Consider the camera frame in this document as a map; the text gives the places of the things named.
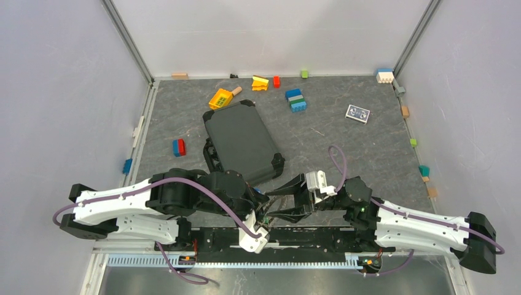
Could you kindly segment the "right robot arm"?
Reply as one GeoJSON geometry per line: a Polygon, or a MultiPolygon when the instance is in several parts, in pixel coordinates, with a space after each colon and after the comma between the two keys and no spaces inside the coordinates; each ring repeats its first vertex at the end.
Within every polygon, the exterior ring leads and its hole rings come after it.
{"type": "Polygon", "coordinates": [[[484,274],[496,273],[496,257],[504,252],[485,215],[444,216],[405,208],[374,197],[358,176],[336,189],[323,175],[300,174],[267,195],[293,196],[294,207],[268,215],[294,224],[317,211],[345,211],[353,232],[347,242],[338,243],[352,252],[420,250],[456,258],[460,266],[484,274]]]}

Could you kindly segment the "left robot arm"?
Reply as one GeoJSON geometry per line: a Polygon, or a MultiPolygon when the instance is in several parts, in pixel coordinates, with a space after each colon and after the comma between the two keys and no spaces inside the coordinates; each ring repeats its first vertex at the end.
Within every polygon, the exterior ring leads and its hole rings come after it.
{"type": "Polygon", "coordinates": [[[232,218],[245,240],[265,243],[268,232],[257,225],[259,205],[268,197],[255,191],[236,171],[205,173],[173,168],[127,187],[95,191],[82,184],[72,186],[71,204],[59,209],[53,223],[86,240],[109,234],[134,235],[188,249],[191,231],[174,230],[158,216],[186,217],[202,211],[232,218]]]}

